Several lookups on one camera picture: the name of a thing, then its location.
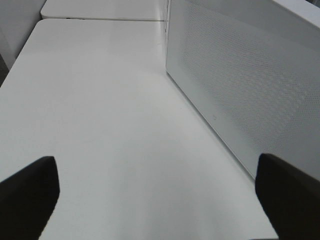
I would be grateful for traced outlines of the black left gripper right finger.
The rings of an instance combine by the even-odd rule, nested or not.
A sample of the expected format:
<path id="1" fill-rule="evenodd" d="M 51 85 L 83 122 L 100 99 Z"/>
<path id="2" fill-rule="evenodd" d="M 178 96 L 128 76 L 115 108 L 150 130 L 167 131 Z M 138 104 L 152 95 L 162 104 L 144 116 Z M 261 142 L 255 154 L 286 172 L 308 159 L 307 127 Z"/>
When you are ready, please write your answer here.
<path id="1" fill-rule="evenodd" d="M 320 238 L 320 182 L 281 158 L 262 153 L 255 193 L 280 240 Z"/>

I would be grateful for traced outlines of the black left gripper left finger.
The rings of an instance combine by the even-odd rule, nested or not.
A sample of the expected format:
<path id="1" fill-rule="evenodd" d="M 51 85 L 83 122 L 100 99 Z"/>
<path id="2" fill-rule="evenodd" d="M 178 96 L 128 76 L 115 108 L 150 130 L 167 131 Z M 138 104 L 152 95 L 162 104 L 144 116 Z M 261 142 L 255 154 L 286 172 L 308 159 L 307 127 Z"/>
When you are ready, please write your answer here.
<path id="1" fill-rule="evenodd" d="M 60 196 L 56 160 L 44 156 L 0 183 L 0 238 L 38 240 Z"/>

